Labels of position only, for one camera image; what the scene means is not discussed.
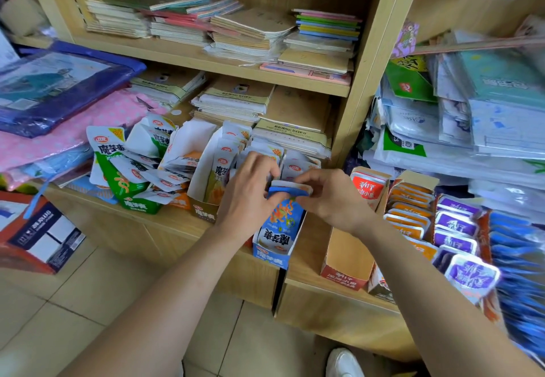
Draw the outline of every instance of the hand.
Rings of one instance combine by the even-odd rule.
[[[263,225],[280,202],[290,197],[287,192],[277,192],[269,199],[265,198],[269,174],[280,176],[276,161],[250,152],[227,184],[215,227],[224,236],[239,241],[240,246]]]
[[[361,227],[377,219],[341,169],[311,169],[296,177],[294,182],[305,183],[314,189],[310,197],[298,196],[297,203],[335,228],[357,236]]]

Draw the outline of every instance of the person's right hand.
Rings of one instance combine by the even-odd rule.
[[[311,169],[294,182],[314,189],[310,197],[298,196],[297,203],[335,228],[356,236],[360,228],[377,218],[341,169]]]

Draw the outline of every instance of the barcode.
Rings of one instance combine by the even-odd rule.
[[[27,110],[37,104],[38,103],[35,102],[34,100],[29,100],[27,98],[20,98],[16,102],[13,102],[12,104],[10,104],[9,107],[15,110]]]
[[[401,141],[401,147],[404,147],[406,149],[414,150],[414,143],[411,141],[402,140]]]
[[[72,243],[70,246],[71,250],[76,250],[76,248],[79,246],[79,244],[85,239],[85,235],[79,234],[78,238]]]

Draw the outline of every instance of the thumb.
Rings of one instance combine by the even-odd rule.
[[[297,196],[295,201],[308,212],[317,213],[318,198],[310,198],[309,196]]]
[[[269,199],[267,199],[267,204],[272,212],[282,201],[289,198],[290,194],[288,192],[276,192]]]

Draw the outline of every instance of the forearm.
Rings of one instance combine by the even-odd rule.
[[[212,227],[67,368],[68,376],[175,375],[238,242]]]
[[[376,218],[356,236],[377,261],[432,376],[543,376],[388,223]]]

